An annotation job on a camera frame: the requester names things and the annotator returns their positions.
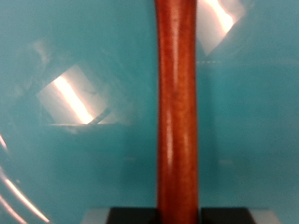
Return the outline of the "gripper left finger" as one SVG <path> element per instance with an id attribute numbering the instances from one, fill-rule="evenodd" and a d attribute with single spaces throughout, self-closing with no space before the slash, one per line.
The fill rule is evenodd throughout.
<path id="1" fill-rule="evenodd" d="M 158 224 L 158 214 L 150 207 L 91 208 L 82 224 Z"/>

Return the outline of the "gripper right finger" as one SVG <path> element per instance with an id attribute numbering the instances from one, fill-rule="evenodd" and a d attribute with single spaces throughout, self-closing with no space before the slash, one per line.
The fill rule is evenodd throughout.
<path id="1" fill-rule="evenodd" d="M 204 207 L 201 224 L 280 224 L 272 210 L 247 207 Z"/>

